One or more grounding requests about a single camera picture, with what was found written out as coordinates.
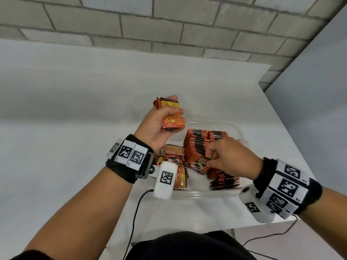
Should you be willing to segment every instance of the white marker tag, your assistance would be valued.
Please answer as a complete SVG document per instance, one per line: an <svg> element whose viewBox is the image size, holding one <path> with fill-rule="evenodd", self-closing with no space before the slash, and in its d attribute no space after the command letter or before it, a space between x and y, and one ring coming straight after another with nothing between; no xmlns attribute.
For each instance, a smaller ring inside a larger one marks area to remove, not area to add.
<svg viewBox="0 0 347 260"><path fill-rule="evenodd" d="M269 187L266 188L260 201L279 216L289 217L299 206L287 200L282 195L275 193Z"/></svg>
<svg viewBox="0 0 347 260"><path fill-rule="evenodd" d="M291 180L284 178L283 176L275 173L273 176L269 187L283 193L284 195L292 198L294 201L302 203L304 200L308 189L302 187L301 185L292 182Z"/></svg>
<svg viewBox="0 0 347 260"><path fill-rule="evenodd" d="M115 157L115 161L127 165L129 158L131 157L132 151L136 146L135 142L124 140L123 145Z"/></svg>
<svg viewBox="0 0 347 260"><path fill-rule="evenodd" d="M310 184L310 177L306 172L303 172L294 166L288 165L283 161L278 160L276 170L298 181L301 181L306 185Z"/></svg>
<svg viewBox="0 0 347 260"><path fill-rule="evenodd" d="M123 139L118 139L117 142L110 149L109 153L107 153L106 157L109 159L112 159L113 154L116 152L116 150L122 144L122 142L123 142Z"/></svg>
<svg viewBox="0 0 347 260"><path fill-rule="evenodd" d="M134 150L132 151L131 157L128 160L127 167L134 170L140 170L141 164L147 154L147 148L136 144Z"/></svg>

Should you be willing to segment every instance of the transparent bin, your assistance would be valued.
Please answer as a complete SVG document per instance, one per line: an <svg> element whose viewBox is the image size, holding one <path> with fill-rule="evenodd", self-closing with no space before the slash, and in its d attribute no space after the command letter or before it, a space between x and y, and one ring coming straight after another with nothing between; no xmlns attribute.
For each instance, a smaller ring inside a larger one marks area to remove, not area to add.
<svg viewBox="0 0 347 260"><path fill-rule="evenodd" d="M247 145L247 142L243 138L242 132L235 125L218 121L203 123L198 119L189 120L186 123L185 130L171 136L167 143L183 146L183 141L188 129L226 131L230 137L233 137L234 139L241 139L241 142ZM184 190L179 191L174 190L171 197L172 199L238 196L242 187L246 185L246 179L240 178L240 185L237 188L230 190L210 191L209 185L212 180L207 179L206 175L201 175L188 167L187 170L189 174L189 179L187 179L187 188L184 188ZM144 184L147 188L154 189L156 179L149 176L147 179L139 179L139 181L142 184Z"/></svg>

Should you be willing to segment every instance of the white sensor device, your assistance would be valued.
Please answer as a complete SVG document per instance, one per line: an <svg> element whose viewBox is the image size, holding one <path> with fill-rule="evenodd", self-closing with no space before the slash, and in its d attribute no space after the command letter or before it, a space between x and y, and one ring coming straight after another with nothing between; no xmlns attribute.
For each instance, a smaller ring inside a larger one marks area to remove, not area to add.
<svg viewBox="0 0 347 260"><path fill-rule="evenodd" d="M253 184L247 185L239 194L240 200L259 223L271 223L275 218L275 212L256 198L257 192L258 190Z"/></svg>
<svg viewBox="0 0 347 260"><path fill-rule="evenodd" d="M163 161L161 163L157 175L157 181L154 187L154 197L164 200L171 197L174 189L177 170L177 164L168 161Z"/></svg>

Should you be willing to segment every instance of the black cable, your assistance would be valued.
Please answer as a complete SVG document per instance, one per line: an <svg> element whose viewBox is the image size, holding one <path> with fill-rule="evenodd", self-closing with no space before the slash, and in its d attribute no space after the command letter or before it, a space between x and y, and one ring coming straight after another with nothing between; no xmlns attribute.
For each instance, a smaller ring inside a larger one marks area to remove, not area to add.
<svg viewBox="0 0 347 260"><path fill-rule="evenodd" d="M270 234L270 235L266 235L266 236L261 236L261 237L256 237L256 238L252 238L252 239L249 239L248 241L246 241L243 246L245 247L245 245L250 242L250 241L253 241L253 240L256 240L256 239L262 239L262 238L267 238L267 237L271 237L271 236L276 236L276 235L284 235L286 234L287 232L289 232L290 229L293 228L293 226L296 224L296 222L299 220L299 218L295 215L295 214L292 214L296 219L294 221L294 223L292 223L292 225L284 232L284 233L278 233L278 234ZM261 255L261 256L264 256L264 257L267 257L269 259L272 259L272 260L278 260L277 258L273 258L273 257L270 257L270 256L267 256L267 255L264 255L264 254L259 254L257 252L253 252L251 250L247 250L251 253L254 253L254 254L258 254L258 255Z"/></svg>
<svg viewBox="0 0 347 260"><path fill-rule="evenodd" d="M140 200L138 200L138 204L137 204L136 211L135 211L135 215L134 215L134 220L132 221L132 231L131 231L129 243L128 243L128 246L127 246L127 250L125 251L123 260L125 259L126 255L127 255L127 252L128 252L128 249L129 249L129 245L130 245L130 243L131 243L132 235L133 235L133 233L134 233L135 218L136 218L136 214L137 214L138 207L140 206L140 202L141 202L142 198L143 198L143 197L145 196L145 194L148 193L148 192L154 192L154 190L151 189L151 190L145 191L145 192L142 194L142 196L140 197Z"/></svg>

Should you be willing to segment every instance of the left hand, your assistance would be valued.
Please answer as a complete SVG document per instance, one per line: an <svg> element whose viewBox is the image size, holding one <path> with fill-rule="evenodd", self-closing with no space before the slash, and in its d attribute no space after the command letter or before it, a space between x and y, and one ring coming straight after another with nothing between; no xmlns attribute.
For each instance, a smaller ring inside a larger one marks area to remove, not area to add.
<svg viewBox="0 0 347 260"><path fill-rule="evenodd" d="M178 97L171 96L167 99L178 100ZM150 146L154 151L157 151L166 143L171 135L184 130L184 128L181 128L179 130L170 132L165 131L165 129L162 129L161 127L161 122L165 116L177 113L179 111L181 111L182 114L184 113L183 109L178 109L171 106L165 106L158 110L152 108L143 118L140 126L134 133L134 136Z"/></svg>

